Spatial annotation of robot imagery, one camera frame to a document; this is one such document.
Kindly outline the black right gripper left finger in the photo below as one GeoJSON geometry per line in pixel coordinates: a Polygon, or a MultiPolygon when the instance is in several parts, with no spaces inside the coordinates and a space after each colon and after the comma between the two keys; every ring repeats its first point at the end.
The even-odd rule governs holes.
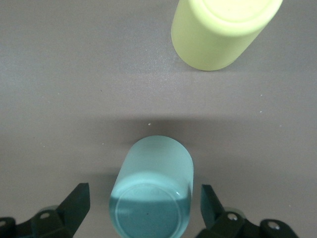
{"type": "Polygon", "coordinates": [[[17,224],[13,217],[1,217],[2,238],[72,238],[90,210],[88,183],[78,184],[57,206],[46,208],[26,222],[17,224]]]}

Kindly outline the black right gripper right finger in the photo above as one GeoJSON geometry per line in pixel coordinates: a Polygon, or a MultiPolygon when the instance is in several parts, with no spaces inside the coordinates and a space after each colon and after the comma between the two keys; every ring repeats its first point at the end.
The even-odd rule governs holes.
{"type": "Polygon", "coordinates": [[[254,225],[237,212],[226,211],[211,185],[201,188],[201,215],[206,228],[198,238],[295,238],[289,225],[274,219],[264,219],[254,225]]]}

